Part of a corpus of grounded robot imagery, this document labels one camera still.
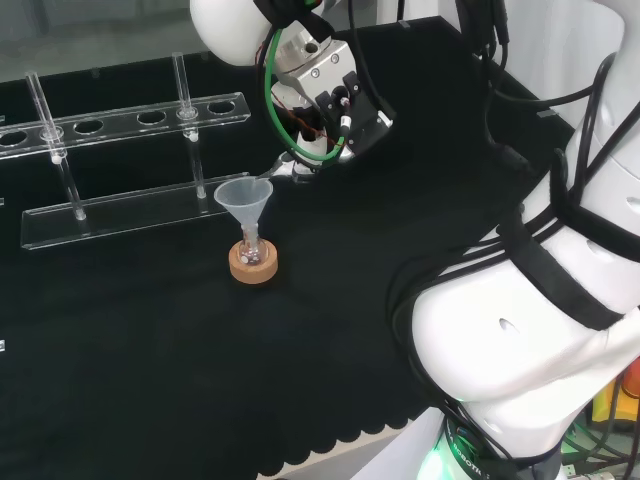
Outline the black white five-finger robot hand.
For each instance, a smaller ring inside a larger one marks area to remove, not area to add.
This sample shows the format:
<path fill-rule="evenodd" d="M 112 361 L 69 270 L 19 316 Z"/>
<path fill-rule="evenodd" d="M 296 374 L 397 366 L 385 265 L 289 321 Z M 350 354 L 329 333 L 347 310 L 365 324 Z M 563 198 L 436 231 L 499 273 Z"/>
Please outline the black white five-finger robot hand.
<path fill-rule="evenodd" d="M 311 103 L 292 87 L 275 82 L 271 87 L 274 110 L 291 139 L 299 149 L 315 156 L 326 156 L 335 148 L 335 142 L 327 135 L 322 119 L 317 115 Z M 334 166 L 344 166 L 354 158 L 349 146 L 341 148 L 333 159 L 320 162 L 288 147 L 279 159 L 281 166 L 275 176 L 290 176 L 294 181 L 311 181 L 323 170 Z"/>

